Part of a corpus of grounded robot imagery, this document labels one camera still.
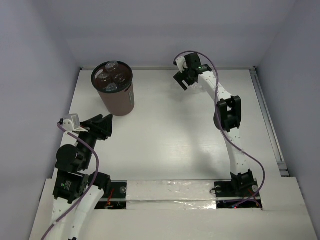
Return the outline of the blue label bottle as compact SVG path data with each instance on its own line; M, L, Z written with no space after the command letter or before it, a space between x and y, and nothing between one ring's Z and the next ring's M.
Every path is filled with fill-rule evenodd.
M118 86L114 82L112 82L107 87L105 87L104 90L108 93L115 92L118 90Z
M108 72L101 72L96 80L99 84L107 84L112 81L112 77Z

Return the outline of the red label clear bottle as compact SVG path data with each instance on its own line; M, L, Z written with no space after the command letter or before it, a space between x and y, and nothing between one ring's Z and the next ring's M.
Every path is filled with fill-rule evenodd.
M126 83L126 76L123 73L117 73L114 77L114 82L118 85L124 85Z

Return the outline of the clear bottle blue cap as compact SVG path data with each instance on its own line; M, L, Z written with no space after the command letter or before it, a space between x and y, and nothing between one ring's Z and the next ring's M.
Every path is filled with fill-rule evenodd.
M108 61L105 65L105 70L108 73L116 73L119 70L119 63L116 60Z

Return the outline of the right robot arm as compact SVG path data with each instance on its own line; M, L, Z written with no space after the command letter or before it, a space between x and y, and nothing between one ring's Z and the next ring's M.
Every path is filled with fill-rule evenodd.
M216 68L202 64L199 55L189 51L185 56L176 56L173 64L178 67L178 73L173 78L184 90L199 84L214 101L213 122L226 144L230 180L216 181L213 189L217 197L243 198L256 182L241 146L242 100L220 84Z

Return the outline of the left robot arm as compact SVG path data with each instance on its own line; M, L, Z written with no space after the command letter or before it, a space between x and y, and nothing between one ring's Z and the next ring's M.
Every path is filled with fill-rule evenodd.
M110 194L111 177L99 172L95 146L97 141L111 137L112 123L112 114L80 121L76 113L64 116L57 123L76 142L61 146L56 153L53 209L43 240L80 239L97 203Z

